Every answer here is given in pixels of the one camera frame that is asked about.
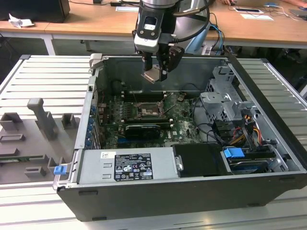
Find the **wooden table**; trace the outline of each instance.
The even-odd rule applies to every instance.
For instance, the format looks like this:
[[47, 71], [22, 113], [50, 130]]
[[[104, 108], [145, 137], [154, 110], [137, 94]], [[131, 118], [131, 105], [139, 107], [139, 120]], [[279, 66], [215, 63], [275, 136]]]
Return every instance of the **wooden table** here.
[[[75, 0], [91, 3], [92, 0]], [[281, 2], [285, 11], [294, 6]], [[48, 53], [55, 55], [53, 39], [132, 41], [136, 12], [119, 12], [109, 5], [70, 3], [71, 11], [64, 23], [35, 23], [34, 27], [18, 29], [8, 22], [0, 22], [0, 33], [7, 37], [41, 38]], [[285, 16], [272, 17], [274, 21], [244, 19], [232, 7], [215, 2], [219, 28], [225, 34], [225, 45], [307, 48], [307, 22], [298, 22]], [[215, 41], [217, 33], [209, 31], [206, 41]]]
[[[297, 7], [280, 2], [286, 13], [292, 15], [289, 9]], [[217, 2], [211, 7], [210, 12], [215, 13], [218, 26], [225, 34], [225, 42], [229, 45], [259, 46], [259, 47], [305, 47], [307, 48], [307, 21], [295, 21], [277, 13], [265, 13], [274, 21], [244, 19], [239, 12], [231, 11], [228, 7]], [[216, 39], [216, 33], [209, 31], [207, 40]]]

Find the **white sticker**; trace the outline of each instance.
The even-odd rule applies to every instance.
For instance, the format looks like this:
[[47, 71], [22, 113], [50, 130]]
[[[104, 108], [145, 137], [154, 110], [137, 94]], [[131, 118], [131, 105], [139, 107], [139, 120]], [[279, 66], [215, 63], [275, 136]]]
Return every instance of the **white sticker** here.
[[105, 159], [105, 158], [115, 158], [116, 152], [101, 152], [100, 158]]
[[145, 30], [154, 30], [155, 29], [155, 25], [145, 24], [144, 25], [144, 29]]

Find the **blue latch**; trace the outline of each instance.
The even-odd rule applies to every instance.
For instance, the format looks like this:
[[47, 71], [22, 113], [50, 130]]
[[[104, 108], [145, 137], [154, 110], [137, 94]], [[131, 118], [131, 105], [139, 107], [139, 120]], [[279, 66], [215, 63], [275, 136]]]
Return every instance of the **blue latch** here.
[[245, 157], [241, 148], [227, 148], [224, 150], [226, 158], [229, 157]]
[[59, 165], [54, 168], [53, 174], [66, 175], [67, 165]]

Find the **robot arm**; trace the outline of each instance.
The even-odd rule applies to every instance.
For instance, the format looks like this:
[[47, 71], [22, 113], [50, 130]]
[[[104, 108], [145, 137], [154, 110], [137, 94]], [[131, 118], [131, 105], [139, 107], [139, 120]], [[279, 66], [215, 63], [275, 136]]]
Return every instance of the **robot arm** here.
[[[134, 44], [138, 54], [142, 55], [143, 76], [151, 83], [164, 81], [167, 73], [174, 70], [182, 56], [184, 49], [175, 43], [190, 40], [201, 33], [209, 23], [209, 4], [188, 12], [179, 12], [182, 0], [141, 0], [137, 28], [133, 31]], [[177, 39], [173, 34], [176, 18], [197, 14], [207, 10], [205, 25], [195, 34]], [[158, 66], [153, 66], [152, 55], [156, 55]]]

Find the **regulatory label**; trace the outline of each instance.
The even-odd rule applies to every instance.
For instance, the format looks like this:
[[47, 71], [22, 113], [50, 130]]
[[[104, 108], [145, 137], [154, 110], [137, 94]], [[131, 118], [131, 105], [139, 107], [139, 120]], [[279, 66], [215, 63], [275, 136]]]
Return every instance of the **regulatory label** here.
[[115, 155], [114, 180], [151, 180], [153, 175], [150, 153]]

